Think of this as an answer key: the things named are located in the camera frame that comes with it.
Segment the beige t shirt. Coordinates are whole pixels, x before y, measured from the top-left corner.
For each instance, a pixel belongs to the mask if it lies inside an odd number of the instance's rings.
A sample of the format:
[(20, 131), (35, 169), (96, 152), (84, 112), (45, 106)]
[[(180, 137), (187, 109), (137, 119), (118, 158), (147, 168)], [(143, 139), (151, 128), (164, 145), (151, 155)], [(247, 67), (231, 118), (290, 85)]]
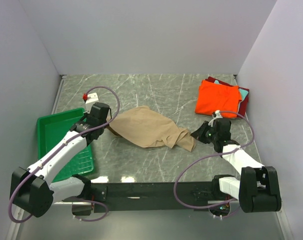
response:
[(178, 127), (173, 120), (145, 105), (119, 114), (108, 130), (141, 148), (179, 146), (192, 152), (196, 146), (196, 140), (187, 128)]

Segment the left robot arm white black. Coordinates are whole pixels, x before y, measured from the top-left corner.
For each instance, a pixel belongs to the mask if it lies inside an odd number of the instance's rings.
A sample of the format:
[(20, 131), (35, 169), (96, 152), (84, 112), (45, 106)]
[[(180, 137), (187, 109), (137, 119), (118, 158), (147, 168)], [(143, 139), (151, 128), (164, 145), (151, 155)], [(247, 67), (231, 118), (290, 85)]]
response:
[(103, 134), (110, 115), (109, 105), (94, 103), (90, 112), (85, 113), (44, 157), (26, 169), (18, 167), (11, 176), (9, 204), (39, 218), (52, 204), (69, 197), (88, 200), (92, 189), (86, 177), (74, 174), (65, 180), (53, 180), (75, 155)]

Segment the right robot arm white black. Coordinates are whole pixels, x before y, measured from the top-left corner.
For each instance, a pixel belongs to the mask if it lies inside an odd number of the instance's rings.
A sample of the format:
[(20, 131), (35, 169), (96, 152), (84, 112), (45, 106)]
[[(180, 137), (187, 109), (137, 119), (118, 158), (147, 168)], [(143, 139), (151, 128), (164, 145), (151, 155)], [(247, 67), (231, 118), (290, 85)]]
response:
[(278, 212), (282, 208), (278, 173), (272, 166), (256, 161), (232, 139), (232, 122), (216, 118), (204, 123), (191, 136), (204, 144), (213, 144), (214, 151), (230, 163), (240, 179), (229, 175), (214, 177), (211, 195), (218, 200), (226, 195), (237, 199), (245, 213)]

